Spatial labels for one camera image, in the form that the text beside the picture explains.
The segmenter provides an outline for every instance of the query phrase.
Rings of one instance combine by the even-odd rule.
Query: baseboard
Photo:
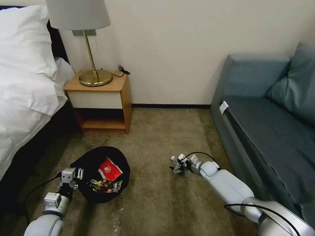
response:
[[[133,108],[181,108],[181,109],[210,109],[211,105],[195,104],[132,104]]]

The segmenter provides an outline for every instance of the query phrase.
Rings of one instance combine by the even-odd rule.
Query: white tag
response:
[[[223,115],[224,111],[229,107],[229,105],[226,103],[226,101],[223,101],[223,103],[220,106],[220,112]]]

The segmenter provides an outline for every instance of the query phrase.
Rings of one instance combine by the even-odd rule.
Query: power cord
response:
[[[239,213],[237,213],[236,211],[232,210],[230,207],[233,206],[240,206],[240,207],[255,207],[255,208],[259,208],[259,209],[263,209],[266,211],[269,211],[271,213],[274,213],[275,215],[277,215],[278,217],[280,217],[281,219],[283,219],[285,222],[288,223],[288,225],[290,225],[292,227],[292,229],[295,231],[295,233],[297,234],[297,236],[301,236],[300,233],[298,232],[298,230],[296,229],[296,227],[293,226],[293,224],[288,221],[285,217],[283,217],[282,215],[280,215],[278,212],[271,210],[267,207],[264,206],[259,206],[259,205],[252,205],[252,204],[226,204],[224,205],[224,208],[227,209],[228,211],[232,212],[235,215],[241,216],[241,217],[245,217],[244,215],[241,215]]]
[[[114,76],[117,76],[117,77],[123,77],[124,74],[126,74],[126,75],[130,75],[131,74],[129,71],[126,71],[121,65],[118,65],[118,70],[123,73],[121,76],[115,75],[113,73],[111,73],[111,74],[114,75]]]
[[[217,162],[217,161],[213,158],[213,156],[211,156],[211,155],[209,155],[208,153],[205,153],[205,152],[192,152],[192,153],[189,153],[188,155],[186,155],[185,157],[189,157],[190,155],[196,154],[196,153],[204,154],[204,155],[210,157],[214,162]]]
[[[61,172],[58,172],[55,177],[53,177],[53,178],[47,180],[46,182],[44,182],[44,183],[38,185],[37,187],[33,188],[33,189],[26,195],[26,197],[25,197],[25,199],[24,199],[24,202],[23,202],[23,208],[24,208],[24,210],[25,210],[25,216],[26,216],[26,220],[27,220],[27,225],[30,224],[30,216],[29,216],[29,212],[27,211],[27,206],[26,206],[27,200],[28,200],[29,196],[30,196],[35,190],[39,189],[40,187],[43,187],[44,185],[48,184],[49,182],[51,182],[51,181],[53,181],[53,180],[55,180],[55,179],[57,179],[57,178],[59,178],[59,177],[61,177]]]

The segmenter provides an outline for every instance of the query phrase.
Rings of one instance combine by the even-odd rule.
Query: beige carpet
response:
[[[203,151],[232,171],[210,112],[203,109],[134,109],[129,134],[60,137],[46,151],[36,167],[38,174],[28,179],[19,200],[98,146],[114,146],[124,153],[131,168],[129,185],[119,197],[100,205],[88,203],[75,191],[63,219],[63,235],[256,235],[255,225],[227,212],[224,202],[201,177],[179,176],[169,169],[172,155]],[[57,191],[58,184],[55,180],[30,197],[32,220],[41,215],[46,193]],[[0,235],[21,235],[25,227],[25,217],[8,214]]]

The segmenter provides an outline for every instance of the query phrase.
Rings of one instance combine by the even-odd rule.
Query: white pillow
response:
[[[0,66],[52,78],[57,66],[47,22],[46,6],[0,10]]]
[[[43,74],[0,66],[1,99],[52,115],[59,105],[57,90],[58,93],[62,91],[58,84]]]

